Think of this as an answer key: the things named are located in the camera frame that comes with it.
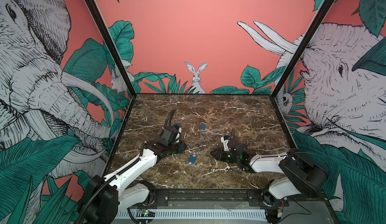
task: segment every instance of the rabbit illustration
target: rabbit illustration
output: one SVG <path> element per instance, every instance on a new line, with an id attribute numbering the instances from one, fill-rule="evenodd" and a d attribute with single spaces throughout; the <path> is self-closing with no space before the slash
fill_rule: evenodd
<path id="1" fill-rule="evenodd" d="M 195 90 L 193 90 L 192 93 L 205 93 L 204 89 L 202 89 L 201 85 L 200 85 L 200 82 L 201 82 L 201 78 L 200 78 L 200 72 L 202 70 L 205 69 L 205 67 L 208 66 L 207 63 L 203 63 L 200 65 L 200 67 L 198 68 L 197 72 L 196 70 L 194 69 L 193 65 L 191 65 L 190 63 L 188 62 L 185 62 L 186 66 L 188 67 L 188 70 L 193 73 L 193 79 L 192 79 L 192 89 L 195 88 Z"/>

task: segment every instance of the blue padlock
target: blue padlock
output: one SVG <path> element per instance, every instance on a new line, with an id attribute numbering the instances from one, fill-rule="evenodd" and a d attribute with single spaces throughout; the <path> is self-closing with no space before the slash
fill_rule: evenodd
<path id="1" fill-rule="evenodd" d="M 204 124 L 204 122 L 201 122 L 201 124 L 200 124 L 200 130 L 205 130 L 205 124 Z"/>

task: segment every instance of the black frame post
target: black frame post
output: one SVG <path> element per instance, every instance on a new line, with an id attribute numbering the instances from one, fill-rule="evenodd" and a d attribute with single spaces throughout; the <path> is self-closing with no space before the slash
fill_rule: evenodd
<path id="1" fill-rule="evenodd" d="M 95 0 L 84 0 L 84 1 L 86 2 L 86 5 L 92 17 L 94 18 L 96 26 L 98 27 L 99 32 L 102 35 L 103 40 L 105 41 L 106 46 L 109 49 L 109 52 L 111 53 L 111 56 L 113 57 L 113 60 L 117 65 L 119 72 L 121 73 L 123 80 L 125 81 L 128 87 L 129 93 L 134 98 L 135 96 L 137 96 L 137 93 L 135 92 L 134 87 L 130 82 L 130 79 L 128 79 L 126 69 L 123 67 L 117 48 L 115 47 L 115 44 L 110 36 L 109 29 L 107 28 L 107 26 L 105 25 L 105 22 L 103 21 L 102 15 L 99 12 L 99 9 L 95 3 Z"/>
<path id="2" fill-rule="evenodd" d="M 326 16 L 327 12 L 329 11 L 329 9 L 330 9 L 332 3 L 334 3 L 334 1 L 335 0 L 324 0 L 323 3 L 321 4 L 318 12 L 316 13 L 309 28 L 307 29 L 306 34 L 304 34 L 304 37 L 303 37 L 301 43 L 299 44 L 298 48 L 296 49 L 295 53 L 293 54 L 291 61 L 289 62 L 286 70 L 284 71 L 278 84 L 276 85 L 275 89 L 273 90 L 272 95 L 271 95 L 273 98 L 276 98 L 281 87 L 285 84 L 288 76 L 291 74 L 296 63 L 301 58 L 304 50 L 307 48 L 308 44 L 310 43 L 311 39 L 313 38 L 314 34 L 316 33 L 317 29 L 319 28 L 321 22 L 323 21 L 324 17 Z"/>

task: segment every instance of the elephant eye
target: elephant eye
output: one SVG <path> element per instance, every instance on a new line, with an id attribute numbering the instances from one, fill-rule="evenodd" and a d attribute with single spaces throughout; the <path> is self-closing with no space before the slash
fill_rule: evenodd
<path id="1" fill-rule="evenodd" d="M 7 5 L 5 5 L 5 8 L 7 9 L 8 14 L 12 17 L 12 20 L 15 21 L 15 19 L 17 18 L 17 15 L 16 15 L 16 13 L 12 10 L 11 5 L 7 4 Z"/>
<path id="2" fill-rule="evenodd" d="M 339 72 L 340 76 L 343 77 L 343 75 L 342 75 L 342 73 L 343 73 L 343 66 L 342 65 L 339 66 L 338 72 Z"/>

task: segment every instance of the tusk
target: tusk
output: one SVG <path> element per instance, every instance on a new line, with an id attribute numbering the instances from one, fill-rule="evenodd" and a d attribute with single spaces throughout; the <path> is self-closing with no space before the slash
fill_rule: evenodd
<path id="1" fill-rule="evenodd" d="M 285 52 L 283 48 L 263 38 L 257 31 L 255 31 L 255 29 L 248 26 L 244 22 L 239 21 L 237 24 L 240 27 L 242 27 L 253 38 L 253 40 L 262 48 L 272 53 L 275 53 L 277 55 L 282 55 Z"/>
<path id="2" fill-rule="evenodd" d="M 266 34 L 266 36 L 273 41 L 276 45 L 283 48 L 284 50 L 295 53 L 296 49 L 298 48 L 297 45 L 290 43 L 286 39 L 282 38 L 281 35 L 279 35 L 276 31 L 274 31 L 272 28 L 270 28 L 267 25 L 264 25 L 263 23 L 260 23 L 258 21 L 253 22 L 260 30 Z"/>
<path id="3" fill-rule="evenodd" d="M 57 136 L 48 126 L 42 112 L 40 110 L 31 110 L 24 114 L 25 119 L 31 128 L 39 135 L 42 140 L 52 140 Z"/>
<path id="4" fill-rule="evenodd" d="M 74 149 L 71 149 L 71 151 L 68 152 L 63 159 L 74 164 L 84 164 L 98 159 L 104 152 L 105 151 L 102 150 L 96 154 L 82 154 L 75 151 Z"/>
<path id="5" fill-rule="evenodd" d="M 107 106 L 110 112 L 110 117 L 111 117 L 111 126 L 113 125 L 114 122 L 114 112 L 113 108 L 111 108 L 111 104 L 106 98 L 106 96 L 103 95 L 96 87 L 92 86 L 88 82 L 85 82 L 70 73 L 67 72 L 62 72 L 62 83 L 67 86 L 67 87 L 77 87 L 79 89 L 82 89 L 84 91 L 87 91 L 91 94 L 94 94 L 97 96 L 102 102 Z"/>

